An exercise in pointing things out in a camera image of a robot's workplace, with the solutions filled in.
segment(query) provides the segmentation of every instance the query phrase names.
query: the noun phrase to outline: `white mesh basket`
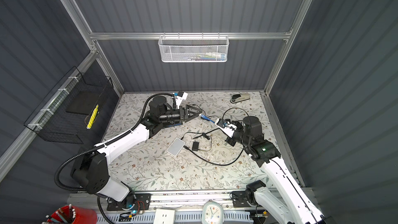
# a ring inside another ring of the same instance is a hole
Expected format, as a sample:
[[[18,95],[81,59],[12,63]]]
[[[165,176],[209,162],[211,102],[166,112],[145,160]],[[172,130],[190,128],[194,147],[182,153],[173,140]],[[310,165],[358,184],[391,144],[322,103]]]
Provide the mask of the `white mesh basket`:
[[[226,62],[229,39],[159,38],[163,62]]]

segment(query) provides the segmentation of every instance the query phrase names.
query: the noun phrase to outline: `black wire basket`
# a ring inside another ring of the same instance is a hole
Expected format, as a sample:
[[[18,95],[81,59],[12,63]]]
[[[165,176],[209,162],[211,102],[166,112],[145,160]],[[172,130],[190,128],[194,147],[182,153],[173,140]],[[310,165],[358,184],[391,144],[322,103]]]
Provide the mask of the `black wire basket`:
[[[56,97],[45,108],[40,104],[24,126],[49,142],[98,143],[112,117],[113,110],[109,111],[107,106],[113,93],[112,80],[104,75],[80,72],[68,79],[67,86],[58,89]]]

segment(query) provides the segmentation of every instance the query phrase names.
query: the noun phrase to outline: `alarm clock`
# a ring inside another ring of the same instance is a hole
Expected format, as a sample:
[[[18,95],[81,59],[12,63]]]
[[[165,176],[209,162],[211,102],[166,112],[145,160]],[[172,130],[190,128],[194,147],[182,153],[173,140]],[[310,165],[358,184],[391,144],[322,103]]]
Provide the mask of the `alarm clock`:
[[[224,221],[224,210],[216,202],[207,202],[203,206],[202,224],[221,224]]]

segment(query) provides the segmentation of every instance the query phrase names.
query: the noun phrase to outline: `yellow marker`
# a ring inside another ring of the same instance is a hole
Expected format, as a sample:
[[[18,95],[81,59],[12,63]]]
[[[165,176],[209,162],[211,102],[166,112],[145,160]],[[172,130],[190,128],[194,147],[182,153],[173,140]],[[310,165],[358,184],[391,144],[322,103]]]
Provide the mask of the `yellow marker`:
[[[94,108],[94,111],[91,114],[91,118],[90,118],[90,121],[88,122],[87,129],[91,129],[91,126],[93,125],[94,120],[97,116],[97,112],[98,112],[98,105]]]

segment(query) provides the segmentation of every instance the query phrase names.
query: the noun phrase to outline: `floral tablecloth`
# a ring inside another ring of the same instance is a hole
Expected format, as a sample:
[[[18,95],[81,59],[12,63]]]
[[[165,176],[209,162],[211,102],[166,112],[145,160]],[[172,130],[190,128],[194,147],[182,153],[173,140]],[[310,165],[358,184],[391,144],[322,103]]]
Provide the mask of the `floral tablecloth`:
[[[237,93],[189,93],[185,104],[197,104],[207,116],[222,114],[231,107],[241,107],[249,115],[260,119],[265,138],[275,145],[275,136],[271,129],[259,92],[249,92],[250,100],[230,103],[231,96]],[[124,94],[117,105],[116,112],[105,135],[108,140],[132,127],[142,112],[144,102],[151,94]],[[241,120],[246,114],[240,109],[227,112],[225,118]],[[206,163],[191,152],[182,149],[174,157],[166,150],[172,141],[181,138],[185,132],[207,132],[214,129],[214,124],[195,118],[183,125],[162,129],[154,137],[129,149],[110,165],[109,173],[113,178],[127,183],[136,191],[155,190],[191,190],[191,189],[241,189],[246,184],[259,179],[267,180],[267,175],[260,170],[256,162],[243,152],[240,158],[230,166],[213,166]],[[192,147],[191,137],[186,134],[184,141]],[[233,161],[241,152],[242,145],[235,147],[225,142],[226,135],[220,130],[211,133],[212,147],[209,152],[197,152],[201,157],[214,163]],[[210,141],[205,138],[196,139],[199,148],[210,149]]]

